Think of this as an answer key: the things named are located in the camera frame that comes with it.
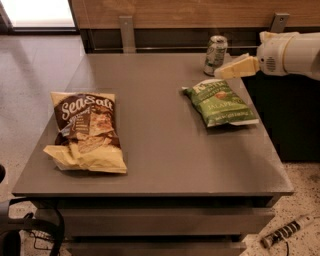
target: table drawer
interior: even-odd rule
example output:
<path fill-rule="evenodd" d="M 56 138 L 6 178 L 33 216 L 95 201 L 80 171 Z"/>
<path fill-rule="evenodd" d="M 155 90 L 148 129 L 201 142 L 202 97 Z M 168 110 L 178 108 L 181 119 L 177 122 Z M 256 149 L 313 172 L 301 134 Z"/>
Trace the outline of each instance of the table drawer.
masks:
<path fill-rule="evenodd" d="M 130 239 L 112 238 L 99 241 L 82 240 L 69 244 L 73 256 L 238 256 L 245 249 L 244 243 L 232 243 L 223 239 L 190 239 L 190 238 L 148 238 Z"/>
<path fill-rule="evenodd" d="M 271 209 L 61 209 L 68 237 L 259 233 Z"/>

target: chip bag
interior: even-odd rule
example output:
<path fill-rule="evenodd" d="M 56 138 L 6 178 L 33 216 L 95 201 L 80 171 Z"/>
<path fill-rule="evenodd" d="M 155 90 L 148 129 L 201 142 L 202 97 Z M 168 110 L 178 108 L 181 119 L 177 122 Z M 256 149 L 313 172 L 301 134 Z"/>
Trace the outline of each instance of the chip bag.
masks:
<path fill-rule="evenodd" d="M 184 88 L 183 93 L 191 99 L 207 127 L 259 122 L 252 110 L 231 90 L 225 80 L 205 80 L 192 88 Z"/>
<path fill-rule="evenodd" d="M 115 95 L 52 92 L 59 134 L 44 152 L 61 170 L 126 173 L 115 130 Z"/>

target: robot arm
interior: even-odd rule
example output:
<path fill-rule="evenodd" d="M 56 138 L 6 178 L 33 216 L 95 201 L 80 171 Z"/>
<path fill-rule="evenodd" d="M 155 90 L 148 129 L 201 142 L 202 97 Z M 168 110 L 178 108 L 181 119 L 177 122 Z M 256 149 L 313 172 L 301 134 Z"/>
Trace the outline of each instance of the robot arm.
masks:
<path fill-rule="evenodd" d="M 320 33 L 260 33 L 257 56 L 240 56 L 215 70 L 217 78 L 228 79 L 254 75 L 300 74 L 320 80 Z"/>

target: soda can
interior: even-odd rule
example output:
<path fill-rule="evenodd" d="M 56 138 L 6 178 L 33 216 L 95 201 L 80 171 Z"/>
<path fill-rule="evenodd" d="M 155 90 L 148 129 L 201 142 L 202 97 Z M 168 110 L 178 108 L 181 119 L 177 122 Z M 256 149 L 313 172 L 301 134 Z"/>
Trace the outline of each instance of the soda can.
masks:
<path fill-rule="evenodd" d="M 204 73 L 214 76 L 214 71 L 221 67 L 228 48 L 228 40 L 224 36 L 212 36 L 208 43 Z"/>

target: floor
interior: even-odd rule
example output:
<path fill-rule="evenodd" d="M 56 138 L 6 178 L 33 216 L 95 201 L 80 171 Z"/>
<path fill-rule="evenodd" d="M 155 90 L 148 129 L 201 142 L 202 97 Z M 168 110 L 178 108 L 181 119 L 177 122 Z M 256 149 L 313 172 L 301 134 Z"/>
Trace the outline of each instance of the floor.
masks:
<path fill-rule="evenodd" d="M 0 163 L 7 170 L 0 201 L 13 197 L 10 191 L 53 113 L 50 91 L 65 90 L 84 55 L 79 36 L 0 36 Z M 274 206 L 276 217 L 260 234 L 244 239 L 248 249 L 241 256 L 286 255 L 284 242 L 266 250 L 259 241 L 304 214 L 316 219 L 288 239 L 289 255 L 320 255 L 320 163 L 284 163 L 284 167 L 296 192 L 280 199 Z M 33 210 L 30 204 L 20 204 L 10 209 L 10 216 Z M 22 255 L 49 255 L 33 248 L 28 233 L 21 235 Z M 36 246 L 50 244 L 38 240 Z M 65 245 L 61 255 L 70 255 Z"/>

